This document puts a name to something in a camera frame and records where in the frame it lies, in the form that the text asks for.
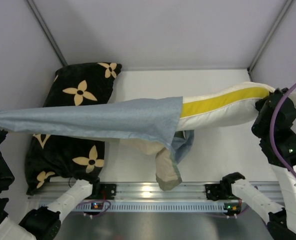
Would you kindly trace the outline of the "white pillow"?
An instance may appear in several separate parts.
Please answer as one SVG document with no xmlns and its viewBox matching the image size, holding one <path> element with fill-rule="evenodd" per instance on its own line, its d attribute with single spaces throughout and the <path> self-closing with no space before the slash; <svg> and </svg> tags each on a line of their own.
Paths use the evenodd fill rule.
<svg viewBox="0 0 296 240">
<path fill-rule="evenodd" d="M 269 96 L 275 88 L 255 82 L 242 82 L 220 92 L 184 97 L 178 131 L 205 127 L 227 127 L 256 119 L 257 101 Z"/>
</svg>

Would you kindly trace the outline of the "patchwork green beige pillowcase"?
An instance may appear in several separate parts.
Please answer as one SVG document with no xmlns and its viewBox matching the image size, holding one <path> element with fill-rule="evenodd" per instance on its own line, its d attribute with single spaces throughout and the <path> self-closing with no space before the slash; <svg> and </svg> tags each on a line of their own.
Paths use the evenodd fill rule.
<svg viewBox="0 0 296 240">
<path fill-rule="evenodd" d="M 177 165 L 191 150 L 193 140 L 193 131 L 178 131 L 174 135 L 172 149 L 160 142 L 139 138 L 121 139 L 120 143 L 146 155 L 155 155 L 156 181 L 161 190 L 169 191 L 182 183 Z"/>
</svg>

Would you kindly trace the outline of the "blue pillow cover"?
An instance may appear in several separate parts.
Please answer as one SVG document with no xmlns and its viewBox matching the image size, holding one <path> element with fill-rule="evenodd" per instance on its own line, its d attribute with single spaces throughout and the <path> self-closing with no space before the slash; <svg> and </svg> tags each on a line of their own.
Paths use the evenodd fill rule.
<svg viewBox="0 0 296 240">
<path fill-rule="evenodd" d="M 176 163 L 188 154 L 193 130 L 178 130 L 182 97 L 0 111 L 0 128 L 12 132 L 88 139 L 140 139 L 160 143 Z"/>
</svg>

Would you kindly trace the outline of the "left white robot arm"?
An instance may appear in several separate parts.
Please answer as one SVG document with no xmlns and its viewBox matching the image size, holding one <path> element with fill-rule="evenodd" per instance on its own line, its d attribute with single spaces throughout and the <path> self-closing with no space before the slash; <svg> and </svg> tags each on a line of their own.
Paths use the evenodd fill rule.
<svg viewBox="0 0 296 240">
<path fill-rule="evenodd" d="M 7 131 L 0 129 L 0 144 Z M 15 177 L 0 151 L 0 193 L 7 191 Z M 29 211 L 20 223 L 10 219 L 5 211 L 8 198 L 0 198 L 0 240 L 52 240 L 58 234 L 62 222 L 85 198 L 98 192 L 99 179 L 79 179 L 54 202 Z"/>
</svg>

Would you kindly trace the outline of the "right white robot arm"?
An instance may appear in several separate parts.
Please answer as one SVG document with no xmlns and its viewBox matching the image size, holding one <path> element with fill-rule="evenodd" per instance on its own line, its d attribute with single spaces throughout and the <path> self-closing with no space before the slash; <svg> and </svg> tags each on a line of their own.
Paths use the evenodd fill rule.
<svg viewBox="0 0 296 240">
<path fill-rule="evenodd" d="M 276 175 L 283 205 L 271 201 L 238 172 L 219 182 L 217 197 L 244 201 L 266 224 L 275 240 L 296 240 L 296 92 L 293 88 L 268 91 L 263 87 L 228 90 L 222 95 L 231 104 L 258 98 L 258 116 L 251 128 Z"/>
</svg>

